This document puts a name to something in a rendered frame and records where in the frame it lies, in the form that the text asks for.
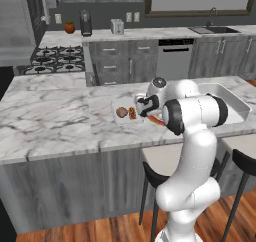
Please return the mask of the black gas hob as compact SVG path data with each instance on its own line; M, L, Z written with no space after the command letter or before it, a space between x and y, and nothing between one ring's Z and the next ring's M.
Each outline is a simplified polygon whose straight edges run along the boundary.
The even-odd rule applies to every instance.
M39 48L29 65L16 66L13 70L16 75L83 72L85 70L83 48L81 46Z

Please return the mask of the black stool with pale seat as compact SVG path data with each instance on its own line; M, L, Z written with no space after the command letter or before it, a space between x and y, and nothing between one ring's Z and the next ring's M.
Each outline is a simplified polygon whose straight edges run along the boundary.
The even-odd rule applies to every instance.
M142 164L145 178L141 199L139 224L142 224L148 185L156 189L164 183L177 169L181 144L149 147L142 149ZM156 233L159 206L154 202L150 242L167 242L164 231Z
M250 176L256 177L256 134L225 137L222 138L221 141L226 148L226 152L221 162L220 169L217 173L216 180L220 180L220 177L225 169L226 164L229 161L229 158L232 158L232 161L243 172L232 210L230 212L229 219L221 240L221 242L226 242L230 226L239 205L240 198L244 192L244 188L246 187L247 181Z

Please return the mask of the brown cooked meat piece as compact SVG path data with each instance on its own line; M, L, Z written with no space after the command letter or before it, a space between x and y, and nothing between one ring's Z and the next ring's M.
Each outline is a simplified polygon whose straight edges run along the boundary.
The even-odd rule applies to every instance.
M116 114L117 114L118 117L124 118L128 114L128 110L124 107L119 107L116 110Z

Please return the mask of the grey wood drawer cupboard run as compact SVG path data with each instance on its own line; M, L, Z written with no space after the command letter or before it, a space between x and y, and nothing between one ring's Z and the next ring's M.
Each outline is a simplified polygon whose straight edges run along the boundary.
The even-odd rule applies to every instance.
M84 42L86 85L142 83L156 76L158 41Z

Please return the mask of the dark wall oven stack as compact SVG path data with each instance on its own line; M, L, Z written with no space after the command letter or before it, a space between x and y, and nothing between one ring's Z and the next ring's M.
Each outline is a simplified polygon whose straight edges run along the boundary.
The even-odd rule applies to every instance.
M27 0L31 17L34 38L37 45L40 44L47 26L50 24L50 13L47 0Z

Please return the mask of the dark sink basin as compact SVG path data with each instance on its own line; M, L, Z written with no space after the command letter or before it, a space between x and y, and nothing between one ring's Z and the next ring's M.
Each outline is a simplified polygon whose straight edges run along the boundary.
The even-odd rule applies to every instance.
M237 34L241 33L229 27L189 27L198 34Z

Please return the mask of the large white plate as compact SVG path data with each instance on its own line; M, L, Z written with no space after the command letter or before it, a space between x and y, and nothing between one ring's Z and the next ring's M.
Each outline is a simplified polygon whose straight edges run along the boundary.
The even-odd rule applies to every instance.
M116 110L119 107L124 107L128 110L128 114L124 118L120 118L116 114ZM130 120L129 118L129 108L134 107L136 111L136 119ZM136 123L143 123L144 118L141 117L135 107L134 98L133 97L121 97L119 99L114 99L111 102L111 110L113 114L113 119L118 125L124 125L124 124L136 124Z

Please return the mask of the plant in orange pot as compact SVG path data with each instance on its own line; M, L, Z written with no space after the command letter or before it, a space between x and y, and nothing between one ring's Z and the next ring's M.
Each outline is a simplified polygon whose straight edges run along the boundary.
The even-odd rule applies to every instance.
M72 20L67 20L64 25L64 30L68 34L73 34L75 32L75 25Z

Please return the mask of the black coffee machine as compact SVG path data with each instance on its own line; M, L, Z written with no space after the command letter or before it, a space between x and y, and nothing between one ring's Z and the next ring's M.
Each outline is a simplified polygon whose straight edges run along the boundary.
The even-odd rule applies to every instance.
M80 15L80 29L83 37L90 37L92 35L91 14L87 10L81 10Z

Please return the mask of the grey wood sink cupboard run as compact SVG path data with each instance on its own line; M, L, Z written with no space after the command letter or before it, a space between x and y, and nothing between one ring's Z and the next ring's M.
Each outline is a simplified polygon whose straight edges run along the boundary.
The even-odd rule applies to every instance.
M256 78L256 36L201 37L194 41L190 78Z

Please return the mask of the silver toaster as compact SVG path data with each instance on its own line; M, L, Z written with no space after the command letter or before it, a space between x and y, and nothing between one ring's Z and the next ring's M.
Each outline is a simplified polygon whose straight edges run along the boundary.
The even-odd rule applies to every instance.
M111 20L111 32L114 35L123 35L124 34L124 22L121 19L112 19Z

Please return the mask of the white tupperware container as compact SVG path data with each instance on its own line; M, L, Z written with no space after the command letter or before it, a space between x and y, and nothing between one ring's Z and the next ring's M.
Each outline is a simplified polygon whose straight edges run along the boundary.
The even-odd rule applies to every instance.
M252 108L229 89L219 83L201 83L198 85L199 92L203 95L209 93L221 98L228 107L228 117L225 125L245 122Z

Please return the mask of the orange carrot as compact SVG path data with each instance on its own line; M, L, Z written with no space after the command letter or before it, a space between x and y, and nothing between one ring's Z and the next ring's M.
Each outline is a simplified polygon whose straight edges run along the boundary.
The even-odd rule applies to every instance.
M147 117L150 121L152 121L153 123L157 124L157 125L161 125L161 126L165 126L164 122L158 118L156 118L155 116L148 116Z

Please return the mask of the grey wood island cupboards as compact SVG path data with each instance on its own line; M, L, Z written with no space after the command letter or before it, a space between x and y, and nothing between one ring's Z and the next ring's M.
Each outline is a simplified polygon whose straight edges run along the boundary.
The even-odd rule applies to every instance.
M0 199L17 233L135 213L140 148L0 165Z

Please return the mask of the dark sink tap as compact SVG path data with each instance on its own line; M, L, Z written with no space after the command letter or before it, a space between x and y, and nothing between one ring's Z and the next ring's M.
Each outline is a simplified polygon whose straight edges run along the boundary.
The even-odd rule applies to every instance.
M212 7L211 10L210 10L210 13L209 13L209 17L208 17L208 20L206 22L206 27L211 27L213 26L213 16L217 16L217 8L216 7Z

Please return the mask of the steel dishwasher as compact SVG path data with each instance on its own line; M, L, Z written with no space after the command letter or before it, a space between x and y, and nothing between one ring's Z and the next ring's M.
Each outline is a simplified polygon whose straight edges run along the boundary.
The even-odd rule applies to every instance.
M156 75L165 80L188 78L193 38L160 39Z

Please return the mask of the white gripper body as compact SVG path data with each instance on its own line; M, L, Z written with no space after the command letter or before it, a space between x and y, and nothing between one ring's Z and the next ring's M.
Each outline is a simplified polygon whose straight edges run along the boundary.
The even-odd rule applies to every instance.
M137 110L144 110L147 108L148 99L144 94L136 94L134 97L134 103Z

